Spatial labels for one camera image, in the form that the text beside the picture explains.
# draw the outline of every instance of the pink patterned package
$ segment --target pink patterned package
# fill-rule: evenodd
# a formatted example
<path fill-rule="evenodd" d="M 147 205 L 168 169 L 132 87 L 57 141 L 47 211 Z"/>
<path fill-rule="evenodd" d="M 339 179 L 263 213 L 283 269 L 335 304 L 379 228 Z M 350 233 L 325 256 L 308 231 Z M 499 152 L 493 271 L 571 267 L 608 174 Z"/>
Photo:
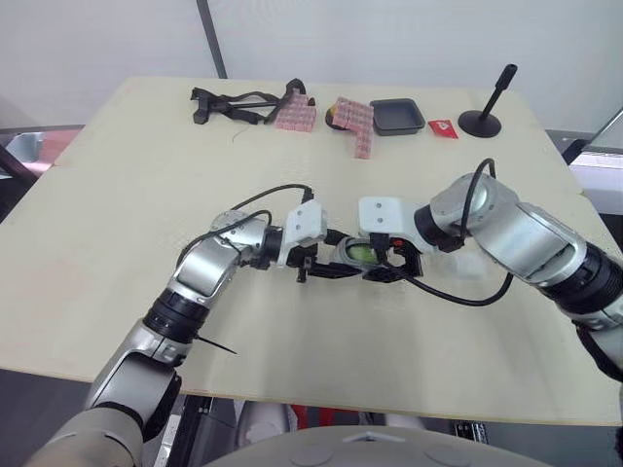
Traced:
<path fill-rule="evenodd" d="M 308 97 L 294 90 L 290 100 L 276 114 L 275 126 L 280 129 L 310 132 L 315 123 L 316 109 L 308 105 Z"/>
<path fill-rule="evenodd" d="M 355 132 L 354 156 L 358 159 L 370 159 L 372 152 L 372 121 L 374 108 L 353 100 L 338 97 L 333 125 Z"/>

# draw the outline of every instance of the light wooden tabletop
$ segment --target light wooden tabletop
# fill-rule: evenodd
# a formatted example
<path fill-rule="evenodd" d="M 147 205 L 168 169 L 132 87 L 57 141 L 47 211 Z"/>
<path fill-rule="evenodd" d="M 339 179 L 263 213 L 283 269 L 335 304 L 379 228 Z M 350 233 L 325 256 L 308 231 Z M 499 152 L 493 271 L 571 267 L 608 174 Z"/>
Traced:
<path fill-rule="evenodd" d="M 357 201 L 428 203 L 484 158 L 522 200 L 540 205 L 620 255 L 532 113 L 506 92 L 493 139 L 375 136 L 368 161 L 354 136 L 329 129 L 340 95 L 411 97 L 427 120 L 482 108 L 488 91 L 307 84 L 312 133 L 249 126 L 220 115 L 193 124 L 197 86 L 215 93 L 284 84 L 182 78 L 127 80 L 0 225 L 0 366 L 92 380 L 161 293 L 182 246 L 236 202 L 304 182 L 329 226 L 356 233 Z M 281 193 L 276 221 L 300 200 Z M 484 298 L 503 271 L 470 244 L 423 259 L 425 281 Z M 296 271 L 241 269 L 180 373 L 199 394 L 467 419 L 618 423 L 618 384 L 597 370 L 573 326 L 520 281 L 484 308 L 453 305 L 406 283 L 295 281 Z"/>

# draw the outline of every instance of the black square dish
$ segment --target black square dish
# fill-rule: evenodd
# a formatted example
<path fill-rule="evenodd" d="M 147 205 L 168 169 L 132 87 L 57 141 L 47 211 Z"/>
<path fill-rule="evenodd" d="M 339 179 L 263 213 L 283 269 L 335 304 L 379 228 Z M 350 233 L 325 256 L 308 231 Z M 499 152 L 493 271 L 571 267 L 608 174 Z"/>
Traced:
<path fill-rule="evenodd" d="M 415 134 L 425 121 L 413 99 L 373 100 L 374 131 L 379 136 Z"/>

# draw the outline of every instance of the red packet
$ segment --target red packet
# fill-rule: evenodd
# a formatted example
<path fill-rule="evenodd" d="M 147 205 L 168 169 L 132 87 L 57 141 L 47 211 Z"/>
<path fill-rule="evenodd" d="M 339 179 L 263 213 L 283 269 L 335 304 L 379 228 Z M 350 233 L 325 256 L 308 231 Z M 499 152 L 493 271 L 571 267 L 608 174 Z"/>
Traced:
<path fill-rule="evenodd" d="M 428 124 L 436 135 L 443 136 L 444 138 L 458 139 L 457 132 L 452 126 L 452 122 L 449 120 L 431 120 Z"/>

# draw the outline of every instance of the black wire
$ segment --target black wire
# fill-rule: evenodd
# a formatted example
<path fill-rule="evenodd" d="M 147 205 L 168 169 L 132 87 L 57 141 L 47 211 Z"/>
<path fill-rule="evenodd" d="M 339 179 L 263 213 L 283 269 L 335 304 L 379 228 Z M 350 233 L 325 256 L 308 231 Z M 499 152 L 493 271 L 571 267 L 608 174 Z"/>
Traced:
<path fill-rule="evenodd" d="M 281 190 L 291 190 L 291 189 L 301 189 L 303 190 L 303 202 L 308 201 L 310 199 L 313 199 L 313 190 L 311 187 L 309 187 L 308 185 L 303 185 L 300 183 L 288 183 L 287 185 L 279 185 L 278 187 L 273 187 L 270 188 L 269 190 L 266 190 L 265 192 L 259 193 L 257 195 L 255 195 L 254 197 L 251 197 L 249 199 L 246 199 L 243 202 L 239 202 L 237 205 L 235 205 L 234 207 L 231 208 L 232 211 L 236 211 L 238 209 L 240 209 L 243 206 L 246 206 L 247 204 L 259 199 L 259 198 L 263 198 L 266 195 L 270 195 L 271 193 L 274 192 L 280 192 Z"/>
<path fill-rule="evenodd" d="M 474 192 L 480 181 L 480 176 L 483 174 L 486 166 L 489 166 L 489 173 L 495 178 L 495 162 L 493 159 L 488 158 L 480 162 L 476 171 L 471 177 L 469 182 L 469 188 L 467 188 L 467 194 L 465 195 L 465 204 L 463 205 L 463 215 L 460 218 L 460 239 L 465 240 L 467 238 L 467 219 L 469 218 L 469 211 L 471 211 L 471 201 L 474 198 Z"/>
<path fill-rule="evenodd" d="M 177 267 L 179 267 L 179 265 L 184 260 L 184 257 L 188 254 L 188 252 L 191 251 L 191 249 L 195 245 L 197 245 L 199 242 L 204 241 L 205 239 L 210 238 L 212 236 L 217 236 L 217 235 L 229 232 L 231 229 L 235 229 L 236 227 L 239 227 L 239 226 L 241 226 L 243 224 L 246 224 L 251 219 L 256 218 L 258 216 L 261 216 L 263 214 L 265 214 L 268 217 L 269 225 L 272 224 L 273 223 L 273 214 L 271 213 L 271 211 L 269 211 L 268 209 L 260 209 L 259 211 L 255 211 L 252 214 L 249 214 L 248 216 L 246 216 L 245 218 L 240 219 L 239 221 L 234 222 L 231 226 L 227 226 L 227 227 L 224 227 L 223 229 L 218 229 L 217 231 L 210 231 L 208 233 L 204 233 L 202 235 L 199 235 L 197 238 L 194 238 L 193 240 L 191 240 L 191 242 L 182 249 L 181 253 L 177 257 L 177 262 L 175 263 L 175 265 Z"/>
<path fill-rule="evenodd" d="M 476 191 L 476 187 L 478 186 L 478 182 L 480 181 L 480 177 L 485 170 L 485 167 L 489 167 L 489 173 L 493 178 L 495 178 L 495 162 L 493 159 L 485 159 L 476 168 L 476 171 L 471 177 L 471 182 L 469 182 L 469 187 L 467 188 L 467 194 L 465 195 L 465 204 L 463 205 L 463 213 L 460 218 L 460 239 L 465 240 L 467 238 L 467 219 L 469 218 L 469 211 L 471 211 L 471 201 L 474 198 L 474 192 Z M 428 292 L 429 294 L 434 295 L 435 297 L 439 297 L 440 299 L 447 300 L 448 302 L 452 302 L 454 304 L 466 305 L 466 306 L 486 306 L 497 302 L 501 299 L 508 289 L 510 288 L 510 284 L 513 282 L 513 274 L 508 272 L 506 277 L 504 278 L 504 282 L 502 282 L 501 287 L 497 292 L 484 300 L 470 300 L 463 299 L 461 297 L 455 297 L 454 295 L 447 294 L 446 292 L 442 292 L 441 290 L 437 290 L 434 287 L 424 284 L 419 280 L 415 279 L 413 276 L 409 275 L 403 269 L 392 265 L 386 259 L 382 261 L 382 264 L 392 270 L 395 274 L 402 277 L 407 282 L 412 283 L 416 287 L 419 287 L 424 292 Z"/>
<path fill-rule="evenodd" d="M 221 345 L 220 343 L 216 343 L 215 341 L 211 341 L 210 339 L 202 338 L 199 335 L 195 336 L 195 339 L 198 340 L 198 341 L 201 341 L 201 342 L 210 343 L 210 344 L 214 345 L 215 347 L 222 348 L 223 350 L 227 350 L 228 352 L 231 352 L 234 355 L 238 355 L 237 352 L 234 352 L 229 347 L 226 347 L 225 345 Z"/>
<path fill-rule="evenodd" d="M 463 299 L 461 297 L 455 297 L 454 295 L 447 294 L 446 292 L 442 292 L 441 290 L 437 290 L 434 287 L 426 285 L 423 282 L 420 282 L 414 277 L 412 277 L 411 275 L 409 275 L 407 272 L 405 272 L 401 268 L 398 268 L 390 264 L 387 261 L 385 261 L 383 265 L 386 268 L 389 268 L 390 270 L 398 274 L 400 277 L 402 277 L 406 281 L 412 283 L 416 287 L 421 288 L 424 292 L 428 292 L 429 294 L 439 297 L 440 299 L 447 300 L 448 302 L 453 302 L 455 304 L 466 305 L 466 306 L 486 306 L 486 305 L 490 305 L 490 304 L 497 302 L 499 299 L 501 299 L 504 296 L 504 294 L 506 294 L 506 292 L 508 292 L 508 289 L 510 288 L 510 284 L 513 281 L 513 274 L 509 272 L 506 274 L 506 277 L 504 278 L 504 282 L 502 283 L 502 286 L 493 295 L 491 295 L 490 297 L 484 300 L 470 300 L 470 299 Z"/>

